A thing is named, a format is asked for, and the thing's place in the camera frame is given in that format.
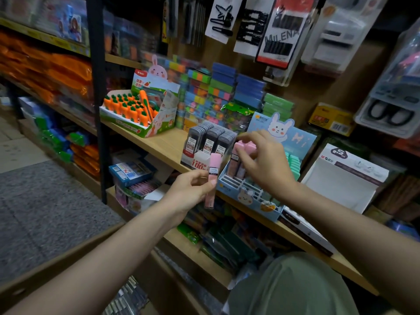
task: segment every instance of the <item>person's left hand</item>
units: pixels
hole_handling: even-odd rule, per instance
[[[204,201],[212,191],[217,180],[208,181],[207,170],[192,170],[179,175],[160,202],[165,204],[175,219],[176,226],[182,222],[186,213],[197,203]]]

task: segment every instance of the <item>person's right hand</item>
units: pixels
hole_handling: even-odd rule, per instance
[[[257,146],[257,154],[249,156],[239,149],[239,158],[247,173],[265,191],[279,201],[286,201],[296,192],[299,183],[294,179],[284,153],[283,145],[276,142],[267,131],[252,131],[238,136],[244,143],[252,141]]]

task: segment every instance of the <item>shelf post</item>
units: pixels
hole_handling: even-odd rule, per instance
[[[86,9],[87,24],[89,28],[90,57],[92,62],[95,125],[98,136],[101,196],[102,202],[106,204],[106,190],[112,186],[112,178],[108,171],[108,166],[111,163],[109,148],[110,130],[101,123],[99,114],[99,106],[102,105],[102,100],[107,94],[102,0],[86,0]]]

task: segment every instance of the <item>forearm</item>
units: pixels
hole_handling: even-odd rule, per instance
[[[286,200],[386,299],[420,312],[420,243],[299,184]]]
[[[99,314],[172,226],[158,202],[7,314]]]

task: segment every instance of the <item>hand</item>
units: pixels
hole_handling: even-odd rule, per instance
[[[277,200],[288,202],[290,193],[295,192],[299,184],[290,170],[283,145],[267,131],[243,133],[238,139],[244,143],[252,141],[257,146],[257,154],[254,155],[248,155],[244,149],[238,150],[247,173]]]
[[[188,210],[204,201],[206,194],[216,187],[217,180],[208,181],[208,175],[207,170],[199,169],[179,175],[161,199],[174,214],[175,226],[182,222]]]

